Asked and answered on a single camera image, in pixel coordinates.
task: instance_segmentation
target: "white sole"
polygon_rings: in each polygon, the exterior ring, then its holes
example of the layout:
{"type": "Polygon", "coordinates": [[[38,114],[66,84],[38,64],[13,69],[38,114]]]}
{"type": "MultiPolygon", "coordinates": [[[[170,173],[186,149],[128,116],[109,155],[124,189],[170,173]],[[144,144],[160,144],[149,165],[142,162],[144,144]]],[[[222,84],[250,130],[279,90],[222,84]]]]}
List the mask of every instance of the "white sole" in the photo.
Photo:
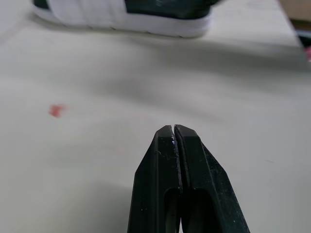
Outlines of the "white sole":
{"type": "MultiPolygon", "coordinates": [[[[68,25],[57,19],[50,10],[35,7],[34,13],[40,18],[65,26],[88,27],[87,25],[68,25]]],[[[209,29],[210,15],[200,19],[174,19],[158,16],[148,16],[126,13],[126,19],[122,25],[109,25],[109,27],[96,27],[103,29],[126,30],[142,33],[159,34],[175,37],[198,37],[204,35],[209,29]]]]}

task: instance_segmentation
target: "sneaker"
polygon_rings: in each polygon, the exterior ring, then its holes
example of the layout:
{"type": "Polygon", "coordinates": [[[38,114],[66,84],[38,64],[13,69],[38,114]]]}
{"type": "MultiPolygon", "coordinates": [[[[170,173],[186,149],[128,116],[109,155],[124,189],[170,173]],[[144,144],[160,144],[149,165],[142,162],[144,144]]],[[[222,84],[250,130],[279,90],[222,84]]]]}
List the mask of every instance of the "sneaker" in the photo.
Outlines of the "sneaker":
{"type": "Polygon", "coordinates": [[[206,33],[219,0],[33,0],[35,14],[71,27],[111,28],[179,37],[206,33]]]}

